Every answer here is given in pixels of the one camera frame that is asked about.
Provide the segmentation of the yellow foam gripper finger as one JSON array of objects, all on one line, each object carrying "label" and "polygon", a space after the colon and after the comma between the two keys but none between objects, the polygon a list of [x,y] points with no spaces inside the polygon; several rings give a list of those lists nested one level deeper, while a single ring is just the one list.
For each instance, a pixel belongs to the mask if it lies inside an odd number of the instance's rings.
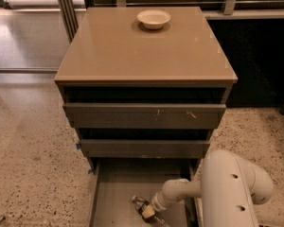
[{"label": "yellow foam gripper finger", "polygon": [[153,209],[152,205],[147,205],[145,209],[142,211],[143,218],[150,218],[155,215],[155,210]]}]

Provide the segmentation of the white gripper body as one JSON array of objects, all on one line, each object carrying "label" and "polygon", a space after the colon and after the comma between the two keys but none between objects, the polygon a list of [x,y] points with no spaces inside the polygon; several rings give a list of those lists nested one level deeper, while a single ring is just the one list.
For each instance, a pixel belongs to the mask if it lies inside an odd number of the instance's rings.
[{"label": "white gripper body", "polygon": [[151,204],[157,212],[166,211],[168,208],[167,199],[162,191],[158,191],[151,198]]}]

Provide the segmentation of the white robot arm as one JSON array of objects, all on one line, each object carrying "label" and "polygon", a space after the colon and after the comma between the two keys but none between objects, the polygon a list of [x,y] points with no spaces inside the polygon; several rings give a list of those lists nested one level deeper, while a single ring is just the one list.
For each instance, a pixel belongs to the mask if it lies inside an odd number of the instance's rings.
[{"label": "white robot arm", "polygon": [[166,181],[137,212],[152,225],[169,227],[159,212],[184,199],[200,198],[204,227],[259,227],[254,206],[269,201],[273,192],[266,170],[233,152],[215,150],[204,157],[200,180]]}]

